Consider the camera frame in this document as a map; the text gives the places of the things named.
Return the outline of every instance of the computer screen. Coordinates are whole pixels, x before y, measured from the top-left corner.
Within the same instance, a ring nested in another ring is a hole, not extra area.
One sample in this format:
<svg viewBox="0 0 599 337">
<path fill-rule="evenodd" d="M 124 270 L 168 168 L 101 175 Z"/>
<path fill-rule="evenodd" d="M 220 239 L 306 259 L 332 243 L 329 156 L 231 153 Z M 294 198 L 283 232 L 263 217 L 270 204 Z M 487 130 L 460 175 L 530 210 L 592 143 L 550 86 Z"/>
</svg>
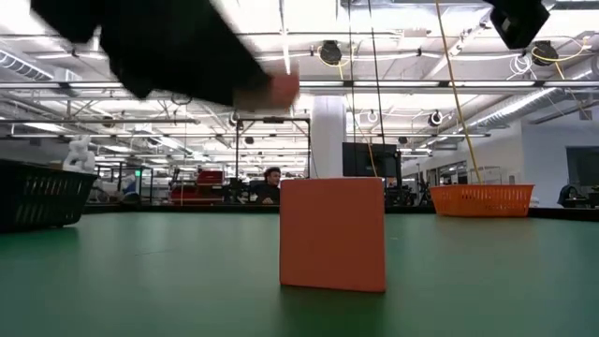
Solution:
<svg viewBox="0 0 599 337">
<path fill-rule="evenodd" d="M 369 150 L 366 143 L 343 144 L 344 177 L 401 177 L 400 163 L 396 145 L 371 144 Z"/>
</svg>

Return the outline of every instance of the orange block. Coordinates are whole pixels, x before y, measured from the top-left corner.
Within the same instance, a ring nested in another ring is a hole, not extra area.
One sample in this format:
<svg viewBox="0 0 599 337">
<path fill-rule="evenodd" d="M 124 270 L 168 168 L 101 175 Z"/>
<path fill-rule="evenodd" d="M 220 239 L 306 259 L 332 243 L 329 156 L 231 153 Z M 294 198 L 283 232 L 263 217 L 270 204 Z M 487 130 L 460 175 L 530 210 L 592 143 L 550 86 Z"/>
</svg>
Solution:
<svg viewBox="0 0 599 337">
<path fill-rule="evenodd" d="M 380 179 L 283 181 L 280 222 L 281 285 L 385 291 Z"/>
</svg>

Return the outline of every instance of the white pillar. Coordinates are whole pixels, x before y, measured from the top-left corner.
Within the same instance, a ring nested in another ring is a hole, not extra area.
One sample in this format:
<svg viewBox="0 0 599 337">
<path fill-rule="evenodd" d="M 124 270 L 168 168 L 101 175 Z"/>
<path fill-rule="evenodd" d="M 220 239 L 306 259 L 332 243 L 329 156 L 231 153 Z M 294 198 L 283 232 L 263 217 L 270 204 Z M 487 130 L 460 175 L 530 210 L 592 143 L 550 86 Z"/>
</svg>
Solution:
<svg viewBox="0 0 599 337">
<path fill-rule="evenodd" d="M 316 96 L 311 118 L 311 178 L 343 177 L 342 143 L 345 141 L 345 98 L 343 96 Z"/>
</svg>

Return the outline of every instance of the dark hair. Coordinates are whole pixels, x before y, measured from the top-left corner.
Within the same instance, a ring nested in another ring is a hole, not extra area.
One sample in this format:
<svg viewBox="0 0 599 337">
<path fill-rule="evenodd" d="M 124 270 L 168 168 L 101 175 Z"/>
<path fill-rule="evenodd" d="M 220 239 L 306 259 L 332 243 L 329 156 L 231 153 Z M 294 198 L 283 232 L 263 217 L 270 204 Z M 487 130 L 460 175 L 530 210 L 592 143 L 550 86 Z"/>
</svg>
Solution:
<svg viewBox="0 0 599 337">
<path fill-rule="evenodd" d="M 277 173 L 281 174 L 281 169 L 280 169 L 280 168 L 269 168 L 269 169 L 267 169 L 267 170 L 264 172 L 264 179 L 267 179 L 267 178 L 269 178 L 269 177 L 270 177 L 270 175 L 271 175 L 273 172 L 277 172 Z"/>
</svg>

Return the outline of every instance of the black mesh basket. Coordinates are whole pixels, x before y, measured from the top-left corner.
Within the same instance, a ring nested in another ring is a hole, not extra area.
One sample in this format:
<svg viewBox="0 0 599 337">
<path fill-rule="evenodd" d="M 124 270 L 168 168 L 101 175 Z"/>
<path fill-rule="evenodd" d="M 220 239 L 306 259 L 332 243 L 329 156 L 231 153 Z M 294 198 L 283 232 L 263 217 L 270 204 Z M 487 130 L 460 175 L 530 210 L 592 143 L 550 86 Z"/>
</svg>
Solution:
<svg viewBox="0 0 599 337">
<path fill-rule="evenodd" d="M 96 179 L 93 174 L 4 159 L 0 173 L 0 232 L 77 223 Z"/>
</svg>

